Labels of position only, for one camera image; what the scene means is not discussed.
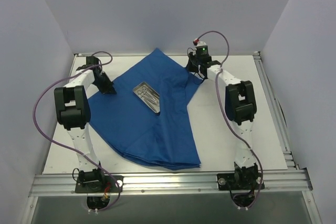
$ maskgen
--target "scissors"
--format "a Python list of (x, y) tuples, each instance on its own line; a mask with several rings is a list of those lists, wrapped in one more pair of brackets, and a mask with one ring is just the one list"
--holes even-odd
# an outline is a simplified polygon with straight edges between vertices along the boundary
[(141, 90), (138, 90), (138, 96), (140, 96), (140, 98), (144, 98), (146, 99), (148, 102), (151, 102), (157, 106), (159, 106), (159, 101), (157, 100), (156, 97), (151, 96), (149, 93), (147, 93), (147, 88), (142, 86)]

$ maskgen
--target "screw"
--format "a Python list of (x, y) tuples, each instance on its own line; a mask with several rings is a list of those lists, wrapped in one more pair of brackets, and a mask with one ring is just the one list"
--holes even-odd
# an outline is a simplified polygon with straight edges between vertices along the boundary
[(224, 178), (220, 178), (220, 179), (218, 180), (218, 183), (219, 183), (219, 185), (224, 186), (226, 182), (225, 182), (225, 179), (224, 179)]
[(118, 183), (119, 187), (122, 187), (123, 182), (121, 180), (117, 180), (117, 183)]

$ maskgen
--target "white enclosure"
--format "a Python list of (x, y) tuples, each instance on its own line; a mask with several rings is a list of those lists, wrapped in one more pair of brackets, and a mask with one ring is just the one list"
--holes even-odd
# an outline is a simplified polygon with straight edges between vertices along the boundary
[(336, 0), (289, 0), (262, 54), (323, 223), (335, 223)]
[[(227, 36), (231, 55), (261, 51), (296, 162), (308, 169), (323, 223), (334, 223), (336, 0), (0, 0), (0, 10), (0, 223), (21, 220), (43, 170), (49, 144), (34, 128), (33, 105), (69, 75), (73, 54), (185, 55), (212, 29)], [(211, 55), (225, 53), (220, 36), (204, 40)], [(37, 115), (50, 136), (54, 109), (51, 92)]]
[[(48, 142), (32, 122), (32, 109), (44, 87), (67, 76), (71, 50), (44, 0), (0, 0), (0, 223), (22, 216)], [(52, 93), (42, 100), (38, 119), (52, 134)]]
[[(46, 0), (74, 52), (185, 53), (201, 33), (229, 36), (232, 53), (263, 49), (288, 0)], [(209, 35), (211, 53), (224, 43)]]

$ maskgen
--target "aluminum frame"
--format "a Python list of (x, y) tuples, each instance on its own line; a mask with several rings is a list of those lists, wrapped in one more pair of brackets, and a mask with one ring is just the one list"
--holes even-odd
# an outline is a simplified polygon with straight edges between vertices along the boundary
[[(294, 162), (280, 104), (268, 81), (260, 55), (254, 55), (254, 60), (288, 166), (288, 170), (285, 171), (265, 171), (265, 190), (261, 193), (301, 191), (312, 223), (320, 224), (322, 222), (311, 191), (312, 186), (308, 172), (299, 170), (298, 165)], [(218, 173), (225, 172), (121, 174), (124, 176), (122, 195), (228, 193), (218, 190), (216, 178)], [(21, 223), (31, 222), (38, 197), (83, 196), (83, 194), (75, 194), (75, 182), (70, 174), (36, 175), (31, 188)]]

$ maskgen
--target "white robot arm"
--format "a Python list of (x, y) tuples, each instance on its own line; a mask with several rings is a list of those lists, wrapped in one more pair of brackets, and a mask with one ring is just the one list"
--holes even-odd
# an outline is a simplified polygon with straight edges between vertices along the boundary
[[(98, 58), (94, 56), (86, 57), (86, 65), (79, 67), (76, 74), (98, 64)], [(91, 112), (86, 90), (91, 84), (96, 85), (103, 94), (116, 94), (113, 82), (110, 81), (106, 73), (102, 71), (101, 67), (94, 67), (86, 70), (65, 86), (54, 90), (56, 116), (57, 121), (64, 126), (70, 135), (75, 149), (84, 153), (96, 164), (100, 164), (93, 149), (88, 128)], [(92, 185), (96, 187), (105, 185), (107, 181), (104, 173), (88, 162), (84, 156), (80, 154), (77, 154), (77, 156), (79, 159), (77, 185), (86, 188), (92, 188)]]
[(237, 140), (235, 154), (235, 172), (232, 176), (223, 175), (219, 180), (219, 189), (223, 190), (254, 190), (260, 178), (255, 156), (251, 152), (253, 120), (257, 112), (253, 85), (250, 81), (242, 81), (226, 70), (221, 64), (212, 60), (205, 42), (194, 41), (194, 52), (188, 54), (189, 61), (186, 69), (189, 72), (200, 73), (204, 79), (216, 80), (218, 75), (218, 88), (225, 90), (225, 114), (235, 134), (244, 141)]
[[(213, 65), (207, 70), (207, 77), (210, 80), (215, 81), (216, 75), (220, 71), (221, 67), (219, 65)], [(229, 85), (241, 85), (242, 80), (234, 77), (232, 74), (230, 74), (228, 71), (223, 70), (222, 73), (218, 76), (218, 86), (219, 88), (226, 89)], [(241, 95), (238, 95), (238, 99), (242, 99), (243, 97)], [(252, 148), (252, 130), (253, 130), (253, 121), (246, 120), (241, 122), (235, 122), (232, 120), (232, 127), (235, 130), (235, 132), (240, 135)], [(256, 164), (256, 159), (247, 147), (245, 143), (242, 141), (237, 141), (237, 150), (235, 155), (235, 163), (239, 167), (252, 167)]]

